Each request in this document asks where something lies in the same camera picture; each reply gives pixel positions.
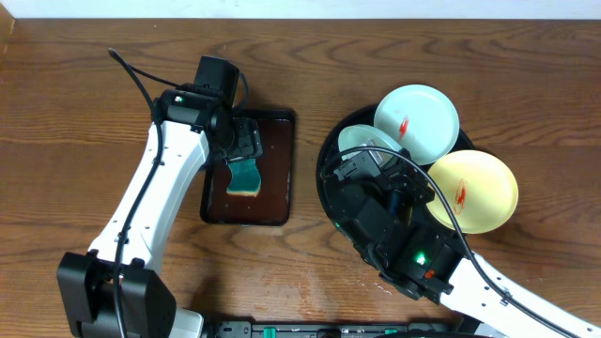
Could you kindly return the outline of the green yellow sponge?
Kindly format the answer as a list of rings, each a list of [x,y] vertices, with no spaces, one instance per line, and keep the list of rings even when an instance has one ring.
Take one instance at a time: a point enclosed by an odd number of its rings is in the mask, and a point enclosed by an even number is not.
[[[255,159],[230,162],[228,164],[231,180],[226,193],[238,196],[258,196],[262,179]]]

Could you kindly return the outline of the pale blue plate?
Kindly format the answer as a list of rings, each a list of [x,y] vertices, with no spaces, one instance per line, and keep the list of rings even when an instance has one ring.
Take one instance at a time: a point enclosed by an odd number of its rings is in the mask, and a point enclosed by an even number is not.
[[[378,105],[374,127],[406,149],[414,162],[431,164],[454,147],[460,123],[450,99],[434,87],[408,84]]]
[[[373,126],[358,124],[340,131],[338,136],[340,151],[358,146],[380,146],[394,151],[402,149],[390,135]]]

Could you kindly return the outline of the yellow plate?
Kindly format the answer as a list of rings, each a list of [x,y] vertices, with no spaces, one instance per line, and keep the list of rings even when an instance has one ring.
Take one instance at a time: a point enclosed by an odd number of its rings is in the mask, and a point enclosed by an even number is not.
[[[504,162],[489,153],[479,150],[449,153],[436,161],[428,174],[464,233],[493,231],[504,225],[516,210],[516,178]]]

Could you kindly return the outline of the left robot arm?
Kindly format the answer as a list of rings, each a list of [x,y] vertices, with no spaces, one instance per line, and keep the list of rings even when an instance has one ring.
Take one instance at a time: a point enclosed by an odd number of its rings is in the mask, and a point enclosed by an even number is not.
[[[199,337],[204,317],[177,306],[160,277],[183,197],[205,166],[263,153],[255,120],[220,90],[167,89],[151,103],[145,153],[110,222],[56,277],[75,337]]]

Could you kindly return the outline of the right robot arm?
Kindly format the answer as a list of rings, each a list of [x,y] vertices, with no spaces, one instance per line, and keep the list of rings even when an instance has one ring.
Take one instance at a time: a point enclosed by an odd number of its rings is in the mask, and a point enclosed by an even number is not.
[[[331,222],[380,278],[506,337],[597,337],[600,329],[515,283],[466,239],[503,225],[516,180],[498,158],[458,150],[423,168],[407,151],[323,147],[317,190]]]

